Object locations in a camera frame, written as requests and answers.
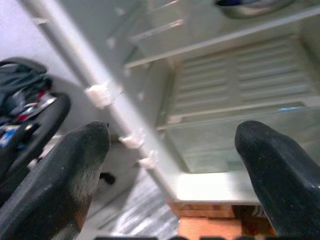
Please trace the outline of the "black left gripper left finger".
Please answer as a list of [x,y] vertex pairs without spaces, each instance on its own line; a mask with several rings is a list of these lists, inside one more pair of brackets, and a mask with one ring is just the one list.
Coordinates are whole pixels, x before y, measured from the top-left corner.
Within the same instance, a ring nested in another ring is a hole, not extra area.
[[101,121],[62,137],[1,207],[1,239],[76,239],[110,145],[108,126]]

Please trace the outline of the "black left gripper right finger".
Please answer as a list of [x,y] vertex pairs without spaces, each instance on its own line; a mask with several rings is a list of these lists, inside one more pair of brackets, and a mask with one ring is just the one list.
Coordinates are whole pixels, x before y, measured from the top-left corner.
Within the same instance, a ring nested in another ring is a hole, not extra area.
[[234,146],[253,190],[279,237],[319,237],[320,167],[292,138],[248,120]]

